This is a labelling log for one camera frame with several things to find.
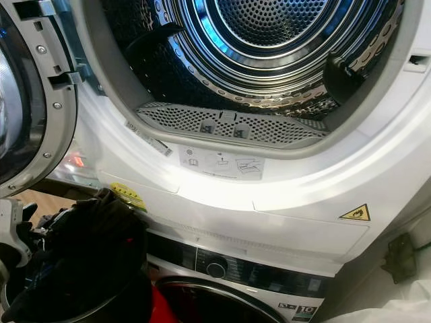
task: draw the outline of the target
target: perforated filter grille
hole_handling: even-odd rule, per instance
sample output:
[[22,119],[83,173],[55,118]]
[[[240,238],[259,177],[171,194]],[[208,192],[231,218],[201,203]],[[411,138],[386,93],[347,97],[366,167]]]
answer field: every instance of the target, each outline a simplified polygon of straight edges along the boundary
[[241,39],[259,46],[288,42],[320,14],[326,0],[218,0],[225,23]]
[[309,138],[321,139],[327,134],[325,124],[315,120],[161,104],[147,104],[137,114],[154,127],[174,133],[202,133],[272,147],[286,147]]

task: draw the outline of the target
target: washing machine door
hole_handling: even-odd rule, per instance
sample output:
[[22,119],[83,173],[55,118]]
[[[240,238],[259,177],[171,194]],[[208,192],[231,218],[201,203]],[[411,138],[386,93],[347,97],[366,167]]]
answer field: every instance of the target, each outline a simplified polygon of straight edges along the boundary
[[156,286],[184,323],[286,322],[261,301],[225,285],[195,277],[166,277]]
[[0,1],[0,197],[48,175],[72,140],[75,72],[60,30],[31,1]]

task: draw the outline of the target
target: tumble dryer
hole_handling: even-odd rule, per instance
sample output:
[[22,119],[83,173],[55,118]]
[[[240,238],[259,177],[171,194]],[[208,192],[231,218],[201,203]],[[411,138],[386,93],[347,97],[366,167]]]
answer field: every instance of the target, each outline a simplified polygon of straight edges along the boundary
[[75,130],[154,234],[333,277],[431,175],[428,1],[0,4],[0,196]]

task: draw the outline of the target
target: black fabric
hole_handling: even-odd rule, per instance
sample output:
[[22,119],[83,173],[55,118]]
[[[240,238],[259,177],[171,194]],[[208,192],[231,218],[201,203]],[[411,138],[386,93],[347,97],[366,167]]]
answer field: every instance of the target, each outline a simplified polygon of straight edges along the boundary
[[[3,322],[79,316],[118,295],[141,274],[146,224],[111,191],[101,190],[43,221],[48,228],[44,250],[28,266],[32,283],[2,315]],[[151,297],[150,292],[144,295]],[[151,305],[151,299],[140,301]]]

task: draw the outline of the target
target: screw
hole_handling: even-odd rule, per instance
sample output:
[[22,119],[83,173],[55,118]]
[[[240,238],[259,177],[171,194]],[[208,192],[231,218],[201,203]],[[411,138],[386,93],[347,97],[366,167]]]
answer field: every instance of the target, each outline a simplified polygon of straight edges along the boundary
[[43,47],[42,45],[39,45],[36,47],[36,50],[38,51],[39,54],[46,54],[46,48]]

